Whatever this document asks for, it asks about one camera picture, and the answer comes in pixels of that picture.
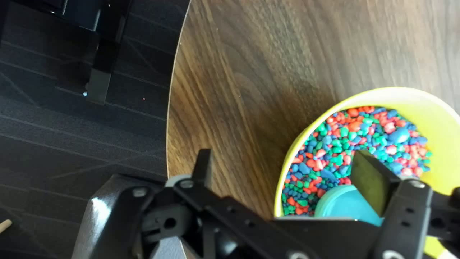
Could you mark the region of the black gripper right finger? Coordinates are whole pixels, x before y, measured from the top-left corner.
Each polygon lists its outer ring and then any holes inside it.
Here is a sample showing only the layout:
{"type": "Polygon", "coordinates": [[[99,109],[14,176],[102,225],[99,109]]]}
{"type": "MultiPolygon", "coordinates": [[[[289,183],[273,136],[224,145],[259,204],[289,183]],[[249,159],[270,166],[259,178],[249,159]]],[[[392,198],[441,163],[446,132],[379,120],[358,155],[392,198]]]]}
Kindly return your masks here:
{"type": "Polygon", "coordinates": [[[351,179],[378,215],[384,215],[401,178],[368,150],[356,150],[351,179]]]}

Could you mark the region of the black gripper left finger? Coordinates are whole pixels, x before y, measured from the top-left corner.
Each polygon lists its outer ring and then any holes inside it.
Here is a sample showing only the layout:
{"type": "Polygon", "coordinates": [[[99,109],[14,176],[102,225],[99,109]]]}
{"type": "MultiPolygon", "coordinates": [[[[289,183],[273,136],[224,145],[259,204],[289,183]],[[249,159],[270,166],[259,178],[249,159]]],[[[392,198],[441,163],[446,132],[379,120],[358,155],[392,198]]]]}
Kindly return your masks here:
{"type": "Polygon", "coordinates": [[[208,185],[211,169],[211,149],[203,148],[198,150],[191,178],[200,185],[208,185]]]}

